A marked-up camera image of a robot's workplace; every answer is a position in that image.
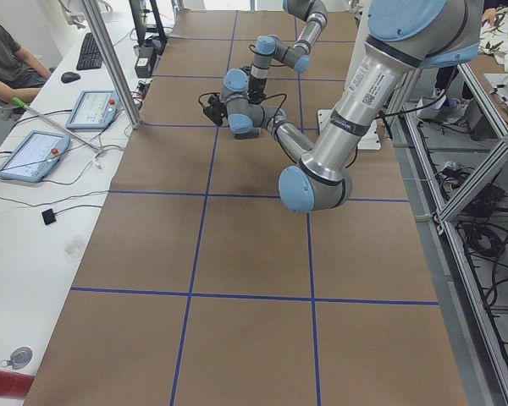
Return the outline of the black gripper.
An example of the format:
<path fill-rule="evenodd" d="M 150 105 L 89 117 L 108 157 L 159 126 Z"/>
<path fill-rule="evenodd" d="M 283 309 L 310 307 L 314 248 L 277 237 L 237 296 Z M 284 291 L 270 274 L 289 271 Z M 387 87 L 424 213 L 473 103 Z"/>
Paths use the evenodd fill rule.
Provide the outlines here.
<path fill-rule="evenodd" d="M 259 79 L 255 76 L 249 77 L 247 94 L 248 94 L 250 103 L 260 104 L 265 99 L 266 84 L 267 84 L 266 79 Z"/>

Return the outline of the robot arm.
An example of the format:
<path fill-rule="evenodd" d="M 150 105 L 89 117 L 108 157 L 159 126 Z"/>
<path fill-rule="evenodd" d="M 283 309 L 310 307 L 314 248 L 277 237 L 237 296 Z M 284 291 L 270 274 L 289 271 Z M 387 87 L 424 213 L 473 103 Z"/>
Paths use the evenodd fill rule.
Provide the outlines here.
<path fill-rule="evenodd" d="M 249 70 L 231 69 L 218 95 L 215 123 L 235 136 L 266 129 L 292 160 L 279 176 L 279 196 L 291 211 L 333 209 L 351 195 L 347 158 L 368 132 L 401 77 L 419 68 L 455 66 L 478 53 L 480 1 L 374 1 L 366 12 L 365 56 L 316 140 L 309 140 L 262 95 L 272 62 L 303 72 L 328 23 L 321 1 L 286 1 L 284 10 L 305 22 L 293 45 L 260 36 Z"/>
<path fill-rule="evenodd" d="M 328 11 L 323 1 L 283 1 L 283 10 L 305 22 L 302 32 L 290 45 L 276 35 L 259 36 L 254 46 L 254 58 L 248 70 L 248 97 L 259 104 L 265 97 L 268 72 L 272 62 L 302 74 L 311 62 L 312 48 L 328 23 Z"/>

